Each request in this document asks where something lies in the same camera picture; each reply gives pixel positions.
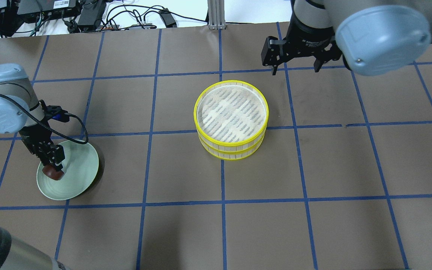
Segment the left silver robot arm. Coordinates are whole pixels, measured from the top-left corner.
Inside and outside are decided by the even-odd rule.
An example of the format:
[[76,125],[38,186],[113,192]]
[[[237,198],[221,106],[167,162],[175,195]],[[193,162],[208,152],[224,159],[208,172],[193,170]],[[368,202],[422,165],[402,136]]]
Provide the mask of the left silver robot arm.
[[[29,152],[62,176],[65,155],[50,139],[54,113],[38,100],[24,68],[0,64],[0,134],[19,133]],[[69,267],[0,226],[0,270],[67,270]]]

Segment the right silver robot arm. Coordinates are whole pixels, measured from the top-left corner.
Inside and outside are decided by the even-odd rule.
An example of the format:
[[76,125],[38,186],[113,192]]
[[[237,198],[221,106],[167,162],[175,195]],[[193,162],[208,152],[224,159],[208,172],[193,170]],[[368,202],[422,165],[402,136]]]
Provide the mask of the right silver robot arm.
[[314,57],[315,72],[343,59],[363,76],[383,75],[422,56],[432,44],[432,0],[292,0],[287,34],[268,36],[262,65]]

